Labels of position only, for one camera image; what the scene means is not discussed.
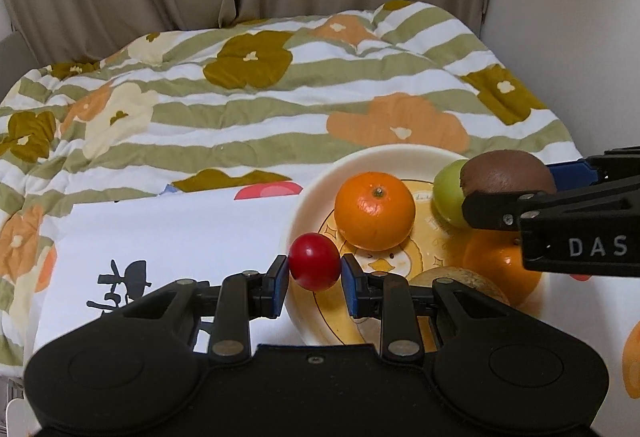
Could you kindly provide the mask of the brown kiwi fruit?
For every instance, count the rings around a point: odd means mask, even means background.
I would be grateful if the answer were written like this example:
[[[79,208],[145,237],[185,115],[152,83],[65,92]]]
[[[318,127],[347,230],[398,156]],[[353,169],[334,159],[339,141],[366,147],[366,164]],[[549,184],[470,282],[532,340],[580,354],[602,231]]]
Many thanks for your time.
[[[474,156],[460,170],[460,186],[464,196],[473,192],[556,192],[549,168],[533,154],[518,150]]]

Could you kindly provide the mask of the large orange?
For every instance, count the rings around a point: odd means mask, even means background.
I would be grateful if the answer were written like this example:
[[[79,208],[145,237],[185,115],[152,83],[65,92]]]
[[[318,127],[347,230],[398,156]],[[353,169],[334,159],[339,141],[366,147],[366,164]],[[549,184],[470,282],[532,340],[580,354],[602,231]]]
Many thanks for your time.
[[[497,285],[514,307],[527,301],[542,277],[541,272],[524,268],[520,237],[512,231],[474,231],[462,267]]]

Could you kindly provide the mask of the large green apple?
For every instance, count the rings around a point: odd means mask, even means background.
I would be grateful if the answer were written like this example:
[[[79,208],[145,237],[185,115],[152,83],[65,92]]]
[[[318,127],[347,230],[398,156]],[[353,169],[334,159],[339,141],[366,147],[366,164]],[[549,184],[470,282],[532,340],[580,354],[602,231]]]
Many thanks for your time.
[[[461,169],[466,160],[456,160],[436,175],[433,183],[433,203],[439,215],[458,229],[469,229],[462,212],[464,194],[461,188]]]

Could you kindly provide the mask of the red cherry tomato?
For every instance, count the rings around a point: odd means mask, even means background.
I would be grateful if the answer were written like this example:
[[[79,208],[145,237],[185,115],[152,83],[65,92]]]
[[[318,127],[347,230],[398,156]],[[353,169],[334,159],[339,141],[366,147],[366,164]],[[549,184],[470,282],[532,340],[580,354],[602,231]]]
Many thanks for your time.
[[[303,289],[320,292],[340,277],[341,256],[335,244],[320,233],[305,233],[288,250],[288,267],[294,281]]]

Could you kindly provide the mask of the red yellow apple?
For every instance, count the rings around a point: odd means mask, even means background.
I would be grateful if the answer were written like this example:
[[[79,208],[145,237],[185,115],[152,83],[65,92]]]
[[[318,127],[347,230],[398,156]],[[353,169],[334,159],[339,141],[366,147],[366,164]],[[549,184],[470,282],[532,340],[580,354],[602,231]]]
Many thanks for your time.
[[[457,281],[486,296],[494,298],[496,301],[501,301],[506,305],[510,304],[509,299],[506,298],[506,295],[503,294],[503,291],[500,290],[494,282],[491,282],[475,271],[460,267],[447,266],[428,269],[421,272],[420,275],[413,277],[409,281],[409,284],[415,285],[416,287],[431,287],[438,279]]]

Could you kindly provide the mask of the orange mandarin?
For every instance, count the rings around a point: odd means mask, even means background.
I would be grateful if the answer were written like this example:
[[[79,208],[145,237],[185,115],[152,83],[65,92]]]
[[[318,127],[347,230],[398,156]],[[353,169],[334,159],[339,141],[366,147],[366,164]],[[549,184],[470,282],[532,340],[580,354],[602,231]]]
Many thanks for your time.
[[[409,238],[416,203],[397,177],[367,171],[341,185],[333,212],[337,231],[346,242],[357,249],[384,252]]]

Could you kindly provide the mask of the cream duck plate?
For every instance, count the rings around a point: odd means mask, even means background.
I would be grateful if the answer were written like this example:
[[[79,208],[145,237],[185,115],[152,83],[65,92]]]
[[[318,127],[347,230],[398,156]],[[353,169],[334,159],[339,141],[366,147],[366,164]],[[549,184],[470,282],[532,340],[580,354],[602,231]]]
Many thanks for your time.
[[[280,251],[286,253],[299,235],[319,232],[342,254],[354,254],[367,272],[389,271],[412,280],[423,271],[461,266],[472,232],[448,225],[431,204],[434,178],[460,157],[443,149],[408,144],[378,146],[343,157],[305,186],[283,230]],[[345,242],[334,221],[335,195],[341,185],[367,171],[386,172],[402,180],[416,204],[410,235],[385,253],[368,253]],[[355,321],[349,316],[338,283],[314,293],[291,281],[285,307],[307,345],[376,345],[380,339],[380,322]]]

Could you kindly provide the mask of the white printed tablecloth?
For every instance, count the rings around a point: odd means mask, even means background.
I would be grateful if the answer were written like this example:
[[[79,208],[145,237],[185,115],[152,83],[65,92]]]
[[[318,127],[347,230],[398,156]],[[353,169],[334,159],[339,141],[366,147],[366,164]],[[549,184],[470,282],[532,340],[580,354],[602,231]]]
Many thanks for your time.
[[[75,206],[61,221],[34,347],[124,305],[126,285],[98,279],[124,275],[135,261],[145,261],[147,292],[182,278],[218,284],[234,272],[266,270],[282,249],[288,216],[298,202],[297,195],[273,184],[266,192],[165,193]],[[611,383],[594,422],[597,432],[638,435],[639,402],[626,393],[622,365],[627,336],[639,321],[638,280],[547,273],[521,308],[582,339],[604,358]]]

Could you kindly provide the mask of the floral striped quilt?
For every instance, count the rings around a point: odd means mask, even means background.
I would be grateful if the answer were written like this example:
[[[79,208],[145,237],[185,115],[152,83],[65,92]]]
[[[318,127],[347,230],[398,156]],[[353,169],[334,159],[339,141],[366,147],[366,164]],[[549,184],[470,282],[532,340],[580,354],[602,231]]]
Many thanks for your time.
[[[2,375],[22,374],[74,206],[297,182],[396,143],[578,157],[469,27],[420,1],[152,33],[27,72],[1,103]]]

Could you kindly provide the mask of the grey headboard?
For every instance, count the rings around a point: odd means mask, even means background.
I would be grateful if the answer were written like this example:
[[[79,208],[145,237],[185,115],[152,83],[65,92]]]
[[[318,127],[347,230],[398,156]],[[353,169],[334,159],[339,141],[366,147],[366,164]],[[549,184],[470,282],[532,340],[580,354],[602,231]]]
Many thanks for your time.
[[[0,41],[0,98],[38,62],[20,32],[12,32]]]

